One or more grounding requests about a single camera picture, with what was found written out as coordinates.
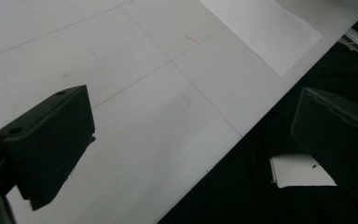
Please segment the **sheet of paper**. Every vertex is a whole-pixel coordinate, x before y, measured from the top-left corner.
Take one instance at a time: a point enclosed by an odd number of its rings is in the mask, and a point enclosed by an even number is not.
[[[322,36],[273,0],[200,0],[281,77]]]
[[[336,186],[331,176],[307,154],[287,154],[270,160],[273,182],[289,186]]]

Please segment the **screw hole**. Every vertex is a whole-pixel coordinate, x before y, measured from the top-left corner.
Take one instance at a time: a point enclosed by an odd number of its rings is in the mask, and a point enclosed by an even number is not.
[[[8,133],[16,134],[16,133],[20,133],[21,131],[22,131],[22,128],[14,128],[14,129],[10,129],[10,131],[8,131]]]

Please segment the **white table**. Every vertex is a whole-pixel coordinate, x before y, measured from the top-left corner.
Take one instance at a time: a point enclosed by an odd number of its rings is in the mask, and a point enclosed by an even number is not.
[[[97,141],[19,223],[153,223],[358,21],[358,0],[279,0],[323,39],[275,74],[197,0],[0,0],[0,128],[87,84]]]

